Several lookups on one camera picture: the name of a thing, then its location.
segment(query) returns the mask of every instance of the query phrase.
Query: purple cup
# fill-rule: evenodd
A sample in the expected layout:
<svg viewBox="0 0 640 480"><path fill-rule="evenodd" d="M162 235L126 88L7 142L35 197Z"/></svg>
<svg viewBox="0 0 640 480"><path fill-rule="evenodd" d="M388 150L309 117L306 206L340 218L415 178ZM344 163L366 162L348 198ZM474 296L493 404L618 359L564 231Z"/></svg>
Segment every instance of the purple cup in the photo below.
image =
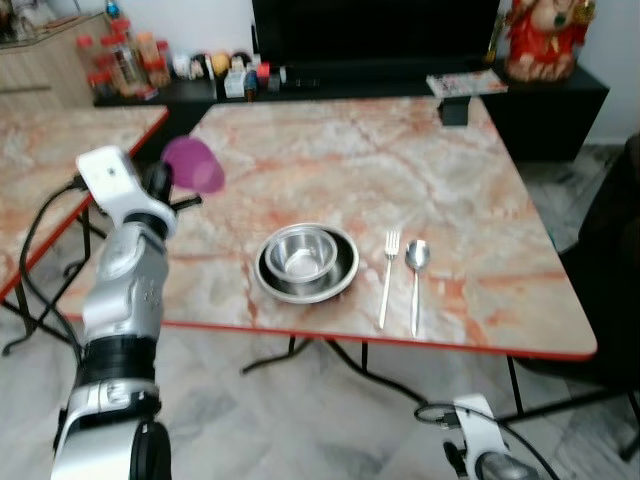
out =
<svg viewBox="0 0 640 480"><path fill-rule="evenodd" d="M197 193L214 193L224 186L224 171L207 145L192 137L176 137L160 157L173 170L173 184Z"/></svg>

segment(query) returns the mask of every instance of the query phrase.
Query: white wall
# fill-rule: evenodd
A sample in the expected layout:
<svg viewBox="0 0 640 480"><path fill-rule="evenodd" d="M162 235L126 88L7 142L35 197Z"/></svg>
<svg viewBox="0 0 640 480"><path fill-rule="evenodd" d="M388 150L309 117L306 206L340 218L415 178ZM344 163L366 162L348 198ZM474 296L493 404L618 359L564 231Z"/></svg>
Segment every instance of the white wall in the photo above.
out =
<svg viewBox="0 0 640 480"><path fill-rule="evenodd" d="M78 0L83 10L103 0ZM623 143L640 129L640 1L596 0L597 16L580 63L611 88L587 141ZM251 50L251 0L120 0L135 30L166 38L172 50L194 53ZM75 12L73 0L49 0L59 14ZM501 0L507 11L511 0ZM502 41L500 52L507 51Z"/></svg>

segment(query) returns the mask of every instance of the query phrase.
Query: television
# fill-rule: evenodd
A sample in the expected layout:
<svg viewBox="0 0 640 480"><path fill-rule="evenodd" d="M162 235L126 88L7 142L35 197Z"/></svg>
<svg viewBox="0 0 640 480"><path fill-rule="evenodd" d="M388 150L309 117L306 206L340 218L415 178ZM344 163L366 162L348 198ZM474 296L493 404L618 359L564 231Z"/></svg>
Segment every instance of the television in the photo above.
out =
<svg viewBox="0 0 640 480"><path fill-rule="evenodd" d="M500 0L253 0L263 59L280 64L479 59Z"/></svg>

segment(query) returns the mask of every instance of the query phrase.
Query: wooden cabinet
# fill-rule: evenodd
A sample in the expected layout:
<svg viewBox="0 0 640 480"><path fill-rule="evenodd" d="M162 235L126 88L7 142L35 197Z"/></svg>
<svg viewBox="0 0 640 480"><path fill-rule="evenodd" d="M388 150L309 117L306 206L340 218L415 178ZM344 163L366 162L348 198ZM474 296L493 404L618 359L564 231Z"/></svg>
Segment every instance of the wooden cabinet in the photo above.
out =
<svg viewBox="0 0 640 480"><path fill-rule="evenodd" d="M0 44L0 112L91 107L93 95L76 53L78 35L108 32L103 14L83 17L35 41Z"/></svg>

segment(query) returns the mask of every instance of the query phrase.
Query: fork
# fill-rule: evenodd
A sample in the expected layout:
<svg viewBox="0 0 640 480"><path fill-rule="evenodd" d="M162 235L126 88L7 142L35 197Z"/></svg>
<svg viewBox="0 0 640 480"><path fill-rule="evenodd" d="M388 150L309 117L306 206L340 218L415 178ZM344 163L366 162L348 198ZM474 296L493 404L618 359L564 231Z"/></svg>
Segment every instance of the fork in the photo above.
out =
<svg viewBox="0 0 640 480"><path fill-rule="evenodd" d="M387 273L384 276L384 290L382 291L382 305L380 305L380 318L378 328L384 329L384 320L387 316L387 301L389 300L389 279L391 278L391 263L395 260L400 249L400 232L389 230L387 241L384 247L384 254L387 257Z"/></svg>

